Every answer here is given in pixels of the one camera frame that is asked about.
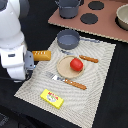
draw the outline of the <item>butter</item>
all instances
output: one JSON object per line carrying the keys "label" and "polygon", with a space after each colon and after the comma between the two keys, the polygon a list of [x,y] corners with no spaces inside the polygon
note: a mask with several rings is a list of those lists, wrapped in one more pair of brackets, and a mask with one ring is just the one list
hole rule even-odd
{"label": "butter", "polygon": [[60,109],[61,105],[63,104],[64,100],[54,93],[50,92],[49,90],[45,89],[43,93],[40,95],[42,99],[53,105],[55,108]]}
{"label": "butter", "polygon": [[48,61],[51,60],[51,51],[32,51],[34,61]]}

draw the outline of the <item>pot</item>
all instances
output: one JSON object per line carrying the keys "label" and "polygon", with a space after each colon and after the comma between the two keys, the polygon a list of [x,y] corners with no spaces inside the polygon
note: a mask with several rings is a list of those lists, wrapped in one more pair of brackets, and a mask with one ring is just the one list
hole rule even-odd
{"label": "pot", "polygon": [[72,29],[65,29],[57,34],[57,43],[60,48],[65,50],[74,49],[78,46],[80,40],[100,43],[99,40],[81,38],[79,33]]}
{"label": "pot", "polygon": [[128,4],[119,7],[116,14],[119,25],[125,30],[128,30]]}
{"label": "pot", "polygon": [[55,1],[59,7],[59,14],[62,18],[71,19],[78,14],[81,0],[59,0]]}

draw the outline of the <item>gray pot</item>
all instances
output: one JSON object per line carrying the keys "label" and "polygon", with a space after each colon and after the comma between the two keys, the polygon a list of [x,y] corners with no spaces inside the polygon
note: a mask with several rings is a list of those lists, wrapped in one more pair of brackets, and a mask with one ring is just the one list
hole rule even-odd
{"label": "gray pot", "polygon": [[76,48],[80,40],[100,43],[99,40],[82,38],[80,37],[77,31],[72,30],[72,29],[65,29],[65,30],[60,31],[57,34],[58,46],[65,50],[71,50],[71,49]]}
{"label": "gray pot", "polygon": [[55,2],[59,7],[60,16],[66,19],[71,19],[78,14],[81,0],[59,0],[59,2]]}

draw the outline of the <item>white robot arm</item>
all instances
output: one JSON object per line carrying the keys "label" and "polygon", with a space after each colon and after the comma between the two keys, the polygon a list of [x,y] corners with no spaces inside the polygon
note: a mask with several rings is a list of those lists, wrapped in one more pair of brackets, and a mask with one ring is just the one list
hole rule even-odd
{"label": "white robot arm", "polygon": [[25,80],[27,70],[33,70],[34,61],[27,51],[18,18],[27,15],[27,0],[0,0],[0,54],[3,68],[12,79]]}

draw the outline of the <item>plate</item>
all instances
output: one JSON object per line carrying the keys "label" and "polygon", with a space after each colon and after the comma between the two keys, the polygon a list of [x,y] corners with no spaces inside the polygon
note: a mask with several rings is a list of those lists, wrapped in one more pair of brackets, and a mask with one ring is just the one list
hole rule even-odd
{"label": "plate", "polygon": [[66,57],[61,58],[58,63],[57,63],[57,71],[58,73],[68,79],[76,78],[79,77],[83,74],[84,72],[84,66],[81,71],[75,71],[70,67],[70,62],[74,59],[77,58],[81,60],[80,58],[73,56],[73,55],[67,55]]}

